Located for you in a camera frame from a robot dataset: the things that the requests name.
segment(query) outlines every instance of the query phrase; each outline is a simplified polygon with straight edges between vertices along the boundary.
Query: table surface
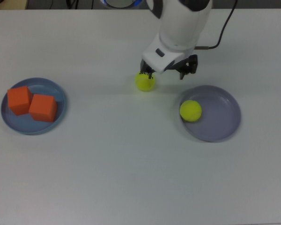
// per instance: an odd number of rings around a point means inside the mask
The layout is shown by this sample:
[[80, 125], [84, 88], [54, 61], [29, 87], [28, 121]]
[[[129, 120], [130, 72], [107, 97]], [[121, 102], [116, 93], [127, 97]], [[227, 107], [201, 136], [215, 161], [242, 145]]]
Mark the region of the table surface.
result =
[[[229, 10], [212, 10], [199, 45]], [[156, 75], [136, 90], [149, 11], [0, 11], [0, 104], [20, 80], [66, 92], [65, 118], [26, 136], [0, 115], [0, 225], [229, 225], [281, 222], [281, 9], [236, 10], [221, 45], [196, 51], [197, 74]], [[210, 84], [239, 102], [221, 143], [189, 136], [183, 92]]]

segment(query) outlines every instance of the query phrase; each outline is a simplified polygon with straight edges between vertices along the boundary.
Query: gray plate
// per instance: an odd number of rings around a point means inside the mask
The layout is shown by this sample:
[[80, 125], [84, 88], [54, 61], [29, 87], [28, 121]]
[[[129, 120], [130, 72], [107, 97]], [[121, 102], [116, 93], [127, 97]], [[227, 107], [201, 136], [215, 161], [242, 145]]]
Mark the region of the gray plate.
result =
[[186, 100], [195, 100], [202, 107], [198, 121], [190, 123], [181, 118], [186, 130], [196, 138], [207, 142], [223, 141], [239, 127], [240, 108], [227, 91], [210, 85], [198, 86], [186, 92], [180, 105]]

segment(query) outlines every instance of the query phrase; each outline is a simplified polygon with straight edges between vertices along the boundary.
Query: plate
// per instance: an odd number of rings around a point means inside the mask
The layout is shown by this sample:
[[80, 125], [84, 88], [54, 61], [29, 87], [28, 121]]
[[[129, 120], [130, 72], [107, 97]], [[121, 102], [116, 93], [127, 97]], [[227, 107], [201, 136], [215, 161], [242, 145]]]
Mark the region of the plate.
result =
[[24, 135], [40, 135], [53, 129], [60, 123], [66, 110], [66, 97], [64, 91], [53, 81], [44, 78], [30, 78], [18, 82], [11, 88], [27, 86], [32, 94], [54, 96], [57, 111], [53, 123], [33, 120], [30, 114], [16, 116], [8, 107], [7, 93], [1, 103], [1, 116], [11, 129]]
[[180, 105], [195, 100], [202, 107], [202, 116], [196, 122], [181, 118], [186, 130], [206, 142], [219, 142], [231, 137], [238, 129], [241, 111], [237, 101], [227, 91], [210, 85], [192, 88], [186, 92]]

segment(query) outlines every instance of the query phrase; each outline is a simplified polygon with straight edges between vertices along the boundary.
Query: foam block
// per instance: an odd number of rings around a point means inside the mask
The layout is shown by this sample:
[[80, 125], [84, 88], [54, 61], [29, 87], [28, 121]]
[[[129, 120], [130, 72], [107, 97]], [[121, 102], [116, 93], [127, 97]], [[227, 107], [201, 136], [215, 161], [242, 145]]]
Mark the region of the foam block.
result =
[[32, 93], [27, 86], [7, 90], [8, 107], [17, 116], [29, 112], [31, 101]]
[[34, 120], [53, 122], [57, 110], [57, 103], [53, 96], [35, 94], [33, 96], [29, 114]]

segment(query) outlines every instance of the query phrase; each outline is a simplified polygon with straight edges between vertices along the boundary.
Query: yellow tennis ball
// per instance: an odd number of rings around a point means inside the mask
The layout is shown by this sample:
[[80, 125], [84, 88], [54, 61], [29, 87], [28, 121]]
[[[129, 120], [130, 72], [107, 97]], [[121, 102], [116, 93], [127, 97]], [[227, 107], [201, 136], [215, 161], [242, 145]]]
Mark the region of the yellow tennis ball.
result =
[[180, 106], [180, 115], [185, 121], [195, 122], [201, 114], [202, 108], [197, 101], [187, 100]]
[[134, 81], [135, 86], [142, 91], [150, 91], [155, 85], [155, 78], [153, 75], [151, 79], [149, 79], [149, 75], [143, 74], [141, 72], [136, 74]]

